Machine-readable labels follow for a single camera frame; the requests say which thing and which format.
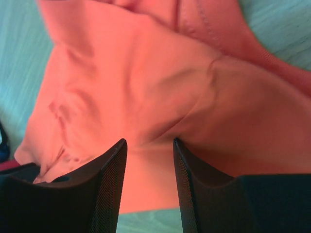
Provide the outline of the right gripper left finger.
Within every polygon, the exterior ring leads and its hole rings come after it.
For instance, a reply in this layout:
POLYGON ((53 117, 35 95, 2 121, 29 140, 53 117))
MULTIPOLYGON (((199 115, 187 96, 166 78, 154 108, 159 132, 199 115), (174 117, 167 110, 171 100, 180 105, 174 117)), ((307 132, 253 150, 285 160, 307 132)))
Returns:
POLYGON ((3 233, 114 233, 127 142, 52 182, 35 183, 40 168, 26 164, 0 173, 3 233))

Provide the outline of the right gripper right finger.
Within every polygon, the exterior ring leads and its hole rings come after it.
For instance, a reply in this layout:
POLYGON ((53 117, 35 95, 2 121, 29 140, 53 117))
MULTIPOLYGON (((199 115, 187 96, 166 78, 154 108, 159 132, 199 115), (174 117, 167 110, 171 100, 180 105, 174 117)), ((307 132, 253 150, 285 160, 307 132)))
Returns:
POLYGON ((308 233, 310 174, 229 176, 173 141, 185 233, 308 233))

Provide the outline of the orange t-shirt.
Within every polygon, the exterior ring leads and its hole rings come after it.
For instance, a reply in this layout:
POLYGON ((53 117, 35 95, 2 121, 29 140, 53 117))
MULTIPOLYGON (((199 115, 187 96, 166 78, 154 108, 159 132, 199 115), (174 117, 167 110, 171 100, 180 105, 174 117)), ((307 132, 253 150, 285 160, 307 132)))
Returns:
POLYGON ((231 176, 311 171, 311 74, 235 0, 40 0, 53 49, 19 164, 51 182, 128 144, 121 213, 178 206, 173 140, 231 176))

